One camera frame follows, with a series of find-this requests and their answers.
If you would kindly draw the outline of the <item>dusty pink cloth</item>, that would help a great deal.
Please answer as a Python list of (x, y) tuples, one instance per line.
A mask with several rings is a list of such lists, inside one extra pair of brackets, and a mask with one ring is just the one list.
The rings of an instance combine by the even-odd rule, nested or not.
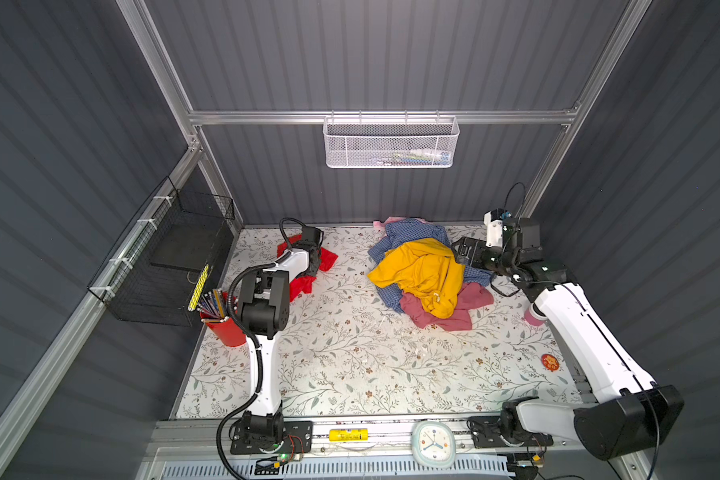
[(439, 327), (445, 331), (469, 331), (472, 329), (470, 311), (490, 306), (494, 303), (493, 295), (478, 283), (465, 283), (458, 294), (457, 303), (452, 315), (439, 318), (426, 312), (421, 300), (410, 293), (405, 293), (400, 301), (403, 312), (413, 323), (421, 328)]

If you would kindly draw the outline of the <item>mint green alarm clock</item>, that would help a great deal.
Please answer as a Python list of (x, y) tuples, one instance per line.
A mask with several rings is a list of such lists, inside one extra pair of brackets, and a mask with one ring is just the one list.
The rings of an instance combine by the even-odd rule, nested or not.
[(411, 433), (414, 460), (423, 467), (447, 469), (456, 460), (455, 436), (442, 422), (418, 422)]

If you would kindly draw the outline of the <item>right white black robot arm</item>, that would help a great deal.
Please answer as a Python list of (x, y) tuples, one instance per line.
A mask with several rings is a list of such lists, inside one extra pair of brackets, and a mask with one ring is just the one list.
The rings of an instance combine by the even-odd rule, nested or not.
[(487, 237), (463, 237), (452, 250), (469, 267), (507, 278), (529, 300), (527, 316), (550, 325), (583, 378), (588, 404), (522, 397), (503, 404), (502, 439), (524, 445), (541, 434), (573, 440), (599, 460), (658, 449), (684, 406), (679, 391), (661, 386), (619, 343), (586, 297), (572, 270), (547, 257), (540, 224), (503, 209), (486, 214)]

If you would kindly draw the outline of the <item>pink tape roll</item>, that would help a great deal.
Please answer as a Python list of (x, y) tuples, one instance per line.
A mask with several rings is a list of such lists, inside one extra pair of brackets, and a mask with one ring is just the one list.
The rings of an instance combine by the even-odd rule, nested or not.
[(547, 317), (537, 308), (535, 304), (531, 304), (523, 315), (523, 319), (531, 326), (539, 327), (545, 324)]

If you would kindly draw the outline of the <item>yellow cloth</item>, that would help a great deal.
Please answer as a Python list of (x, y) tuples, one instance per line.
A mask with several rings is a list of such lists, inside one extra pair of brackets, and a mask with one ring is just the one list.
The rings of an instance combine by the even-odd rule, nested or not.
[(452, 250), (434, 238), (410, 241), (386, 253), (369, 273), (379, 288), (397, 285), (418, 298), (434, 317), (452, 316), (464, 282), (465, 266)]

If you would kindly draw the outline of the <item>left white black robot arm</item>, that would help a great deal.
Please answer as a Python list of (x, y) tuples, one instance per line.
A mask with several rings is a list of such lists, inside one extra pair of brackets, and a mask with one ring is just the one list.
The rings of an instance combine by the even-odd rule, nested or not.
[(291, 282), (315, 275), (321, 265), (323, 231), (284, 217), (278, 228), (285, 250), (269, 263), (240, 272), (228, 289), (230, 319), (245, 334), (251, 355), (251, 397), (242, 407), (243, 438), (266, 445), (285, 435), (279, 391), (279, 342), (289, 320)]

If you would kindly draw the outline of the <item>blue checkered cloth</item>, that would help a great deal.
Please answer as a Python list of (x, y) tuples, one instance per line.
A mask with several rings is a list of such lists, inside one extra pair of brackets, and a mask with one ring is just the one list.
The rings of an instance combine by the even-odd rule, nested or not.
[[(369, 257), (379, 265), (386, 254), (401, 245), (422, 239), (434, 239), (446, 247), (451, 247), (446, 229), (443, 226), (427, 223), (420, 219), (403, 218), (381, 226), (385, 236), (368, 250)], [(377, 291), (382, 302), (397, 313), (403, 313), (401, 300), (403, 291), (396, 284), (378, 287)]]

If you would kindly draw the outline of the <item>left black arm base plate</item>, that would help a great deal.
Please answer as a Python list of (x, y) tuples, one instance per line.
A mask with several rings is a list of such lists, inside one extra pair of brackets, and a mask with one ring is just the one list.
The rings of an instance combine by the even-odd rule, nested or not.
[(314, 423), (251, 417), (238, 420), (231, 429), (232, 455), (305, 454), (312, 449)]

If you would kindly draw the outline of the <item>yellow ruler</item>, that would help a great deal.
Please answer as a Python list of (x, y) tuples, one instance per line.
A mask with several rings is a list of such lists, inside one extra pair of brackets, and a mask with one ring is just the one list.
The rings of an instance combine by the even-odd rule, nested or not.
[(209, 264), (206, 264), (202, 271), (200, 272), (198, 279), (195, 283), (195, 288), (191, 294), (191, 297), (189, 299), (187, 310), (188, 311), (194, 311), (197, 309), (200, 299), (203, 295), (205, 284), (208, 280), (209, 274), (210, 274), (211, 267)]

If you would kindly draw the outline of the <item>red cloth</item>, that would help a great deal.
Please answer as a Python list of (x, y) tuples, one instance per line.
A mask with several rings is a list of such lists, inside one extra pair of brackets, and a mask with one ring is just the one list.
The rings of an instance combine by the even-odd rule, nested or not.
[(315, 242), (304, 240), (302, 234), (297, 234), (290, 236), (287, 242), (278, 245), (278, 257), (286, 251), (288, 245), (291, 245), (294, 249), (306, 250), (309, 254), (307, 270), (290, 282), (290, 301), (293, 302), (302, 294), (308, 295), (312, 293), (317, 273), (330, 271), (337, 262), (338, 255)]

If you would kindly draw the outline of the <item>red round sticker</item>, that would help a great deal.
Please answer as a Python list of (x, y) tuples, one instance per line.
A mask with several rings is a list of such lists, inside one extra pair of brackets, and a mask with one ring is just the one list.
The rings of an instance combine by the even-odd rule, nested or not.
[(541, 363), (544, 368), (550, 372), (556, 372), (561, 368), (560, 361), (552, 354), (543, 354), (541, 356)]

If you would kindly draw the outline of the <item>floral table mat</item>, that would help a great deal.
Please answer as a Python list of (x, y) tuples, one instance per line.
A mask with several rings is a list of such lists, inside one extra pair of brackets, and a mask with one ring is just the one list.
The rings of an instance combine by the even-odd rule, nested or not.
[[(368, 280), (379, 231), (340, 226), (325, 234), (338, 260), (291, 304), (279, 346), (285, 415), (472, 413), (524, 396), (580, 401), (551, 330), (523, 319), (527, 299), (506, 281), (496, 281), (492, 305), (471, 312), (471, 330), (421, 329)], [(545, 369), (543, 354), (561, 368)]]

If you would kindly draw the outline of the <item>yellow spirit level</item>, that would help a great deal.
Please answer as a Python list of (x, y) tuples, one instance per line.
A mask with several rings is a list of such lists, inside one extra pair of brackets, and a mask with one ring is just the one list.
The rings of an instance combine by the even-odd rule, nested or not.
[(365, 428), (332, 429), (329, 432), (330, 442), (364, 442), (369, 439)]

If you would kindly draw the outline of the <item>red pencil cup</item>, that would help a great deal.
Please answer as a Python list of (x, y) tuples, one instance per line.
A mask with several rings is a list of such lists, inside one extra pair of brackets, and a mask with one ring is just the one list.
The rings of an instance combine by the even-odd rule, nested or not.
[(204, 293), (196, 307), (200, 320), (227, 347), (240, 347), (246, 343), (246, 336), (234, 323), (229, 313), (229, 296), (220, 289)]

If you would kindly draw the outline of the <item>light pink cloth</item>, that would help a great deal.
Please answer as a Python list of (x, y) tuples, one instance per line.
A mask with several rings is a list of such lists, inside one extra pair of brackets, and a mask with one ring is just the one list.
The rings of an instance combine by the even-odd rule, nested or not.
[(374, 222), (373, 222), (373, 227), (374, 227), (377, 231), (384, 231), (384, 230), (386, 229), (386, 226), (387, 226), (387, 225), (393, 224), (393, 223), (397, 223), (397, 222), (400, 222), (400, 221), (402, 221), (402, 220), (405, 220), (405, 217), (388, 217), (388, 218), (387, 218), (386, 220), (384, 220), (384, 221), (374, 221)]

